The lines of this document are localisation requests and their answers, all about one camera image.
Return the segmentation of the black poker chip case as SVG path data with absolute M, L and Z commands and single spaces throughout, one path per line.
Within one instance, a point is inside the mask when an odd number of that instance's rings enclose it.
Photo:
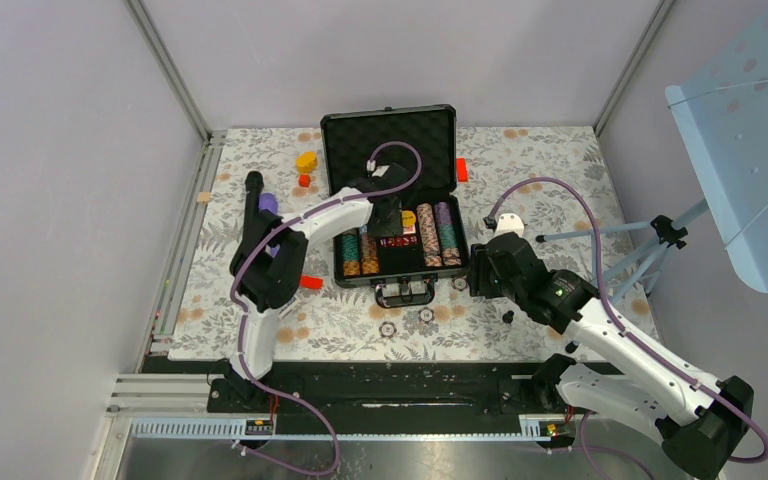
M 377 208 L 333 241 L 339 286 L 372 288 L 382 308 L 420 306 L 435 298 L 440 280 L 465 275 L 456 126 L 449 104 L 322 117 L 330 193 L 370 190 Z

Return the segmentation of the blue playing card deck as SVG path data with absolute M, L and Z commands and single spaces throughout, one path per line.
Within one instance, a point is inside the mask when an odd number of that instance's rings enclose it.
M 297 296 L 294 296 L 293 298 L 290 299 L 290 301 L 287 304 L 285 304 L 279 310 L 278 318 L 279 319 L 286 318 L 288 315 L 290 315 L 293 312 L 295 312 L 298 309 L 298 307 L 300 306 L 300 304 L 301 304 L 301 301 L 299 300 L 299 298 Z

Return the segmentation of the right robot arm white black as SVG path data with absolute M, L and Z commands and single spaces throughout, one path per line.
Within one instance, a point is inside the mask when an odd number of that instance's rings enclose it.
M 753 388 L 684 361 L 622 320 L 599 290 L 569 270 L 551 270 L 514 232 L 471 247 L 470 294 L 504 297 L 526 316 L 596 352 L 624 379 L 607 378 L 564 354 L 534 375 L 543 410 L 565 405 L 600 413 L 658 444 L 696 479 L 715 479 L 749 430 Z

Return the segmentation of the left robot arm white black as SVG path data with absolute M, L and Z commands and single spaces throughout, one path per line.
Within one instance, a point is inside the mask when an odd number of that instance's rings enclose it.
M 231 395 L 242 408 L 256 411 L 269 401 L 271 387 L 262 377 L 272 368 L 278 317 L 299 289 L 309 250 L 370 222 L 398 220 L 399 193 L 420 172 L 410 173 L 397 163 L 380 166 L 371 176 L 285 216 L 259 208 L 264 179 L 258 171 L 248 173 L 242 239 L 230 266 L 231 300 L 243 310 L 231 360 L 241 376 Z

